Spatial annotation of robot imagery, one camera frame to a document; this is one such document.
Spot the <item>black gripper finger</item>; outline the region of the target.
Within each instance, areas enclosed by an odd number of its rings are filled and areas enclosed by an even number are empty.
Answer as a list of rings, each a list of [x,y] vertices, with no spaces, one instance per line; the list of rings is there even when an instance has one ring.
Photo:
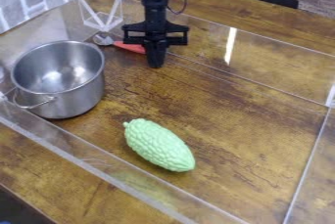
[[[156,67],[162,67],[164,65],[167,49],[168,49],[168,42],[165,40],[160,40],[154,43]]]
[[[146,53],[146,60],[150,67],[157,67],[154,44],[152,41],[144,40],[144,48]]]

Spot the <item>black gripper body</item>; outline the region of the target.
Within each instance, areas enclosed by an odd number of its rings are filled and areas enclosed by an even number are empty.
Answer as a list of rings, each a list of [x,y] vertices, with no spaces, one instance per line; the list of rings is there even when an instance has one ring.
[[[168,45],[187,45],[189,43],[189,30],[185,25],[167,22],[162,30],[153,30],[146,28],[146,22],[125,24],[122,26],[125,33],[124,42],[126,44],[142,45],[146,41],[158,42],[165,40]]]

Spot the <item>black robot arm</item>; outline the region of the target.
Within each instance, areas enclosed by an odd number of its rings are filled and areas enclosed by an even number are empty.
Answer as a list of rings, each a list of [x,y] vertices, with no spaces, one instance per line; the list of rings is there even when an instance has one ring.
[[[172,45],[189,43],[189,28],[175,24],[167,19],[169,0],[141,0],[144,5],[144,21],[125,24],[124,43],[140,44],[145,49],[146,60],[150,67],[164,66],[167,50]]]

